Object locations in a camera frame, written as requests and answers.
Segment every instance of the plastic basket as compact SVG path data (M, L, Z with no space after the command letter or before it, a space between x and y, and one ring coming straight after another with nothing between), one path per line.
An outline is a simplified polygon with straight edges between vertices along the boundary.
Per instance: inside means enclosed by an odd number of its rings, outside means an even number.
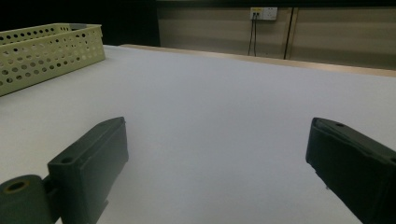
M101 25L53 23L0 32L0 96L105 57Z

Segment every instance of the cable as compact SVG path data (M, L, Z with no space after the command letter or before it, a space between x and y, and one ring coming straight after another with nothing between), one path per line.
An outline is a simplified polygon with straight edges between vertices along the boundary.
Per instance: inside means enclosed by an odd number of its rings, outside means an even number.
M257 14L254 19L254 57L256 57Z
M254 17L256 16L256 13L253 13L253 18L251 20L251 28L250 28L250 42L248 43L248 52L247 56L250 55L250 46L251 46L251 38L253 37L253 24L254 24Z

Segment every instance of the electrical outlet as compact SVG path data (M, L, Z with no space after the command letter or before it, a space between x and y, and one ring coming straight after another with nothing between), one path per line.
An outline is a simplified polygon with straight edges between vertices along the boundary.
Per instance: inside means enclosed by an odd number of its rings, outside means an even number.
M276 21L277 7L265 7L262 19L265 21Z
M262 13L264 12L263 7L251 7L250 8L250 19L251 20L260 20Z
M251 7L250 19L258 21L275 21L277 7Z

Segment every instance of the white table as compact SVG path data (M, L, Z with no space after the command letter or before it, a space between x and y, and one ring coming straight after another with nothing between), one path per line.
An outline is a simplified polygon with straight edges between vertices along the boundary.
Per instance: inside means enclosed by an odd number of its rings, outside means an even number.
M0 182L46 176L96 123L124 116L131 159L99 223L360 223L304 160L310 122L334 119L396 148L396 78L105 51L0 97Z

